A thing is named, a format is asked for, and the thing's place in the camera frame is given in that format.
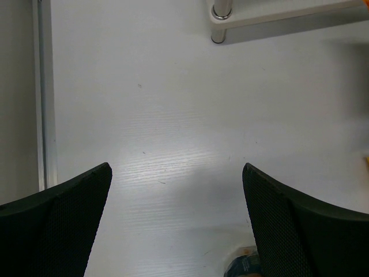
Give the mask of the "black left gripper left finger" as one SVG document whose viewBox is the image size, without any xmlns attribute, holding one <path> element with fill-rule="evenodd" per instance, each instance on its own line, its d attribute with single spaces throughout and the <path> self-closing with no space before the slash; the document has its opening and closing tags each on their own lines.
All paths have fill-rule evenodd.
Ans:
<svg viewBox="0 0 369 277">
<path fill-rule="evenodd" d="M 112 181 L 102 163 L 1 206 L 1 276 L 84 276 Z"/>
</svg>

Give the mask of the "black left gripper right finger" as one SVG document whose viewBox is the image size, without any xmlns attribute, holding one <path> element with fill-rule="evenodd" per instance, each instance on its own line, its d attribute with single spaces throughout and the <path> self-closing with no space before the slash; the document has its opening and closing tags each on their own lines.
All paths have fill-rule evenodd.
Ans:
<svg viewBox="0 0 369 277">
<path fill-rule="evenodd" d="M 311 197 L 250 163 L 242 181 L 265 276 L 368 276 L 368 214 Z"/>
</svg>

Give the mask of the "white two-tier shelf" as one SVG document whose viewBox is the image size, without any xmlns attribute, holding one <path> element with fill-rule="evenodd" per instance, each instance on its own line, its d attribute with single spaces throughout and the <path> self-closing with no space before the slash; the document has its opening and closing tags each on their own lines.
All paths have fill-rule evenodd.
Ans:
<svg viewBox="0 0 369 277">
<path fill-rule="evenodd" d="M 246 28 L 253 40 L 368 19 L 365 1 L 207 1 L 211 40 L 225 41 L 229 29 Z"/>
</svg>

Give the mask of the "clear dark-blue fusilli bag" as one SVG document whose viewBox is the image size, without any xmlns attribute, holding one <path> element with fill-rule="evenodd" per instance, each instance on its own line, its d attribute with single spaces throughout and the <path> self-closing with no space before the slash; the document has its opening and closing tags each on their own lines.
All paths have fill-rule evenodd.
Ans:
<svg viewBox="0 0 369 277">
<path fill-rule="evenodd" d="M 224 277 L 264 276 L 257 247 L 243 246 L 229 256 L 223 273 Z"/>
</svg>

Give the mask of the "aluminium table edge rail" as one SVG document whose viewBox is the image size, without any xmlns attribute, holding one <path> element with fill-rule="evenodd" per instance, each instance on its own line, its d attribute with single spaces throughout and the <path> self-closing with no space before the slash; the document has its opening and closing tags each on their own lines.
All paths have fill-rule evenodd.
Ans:
<svg viewBox="0 0 369 277">
<path fill-rule="evenodd" d="M 39 190 L 58 184 L 51 2 L 32 1 Z"/>
</svg>

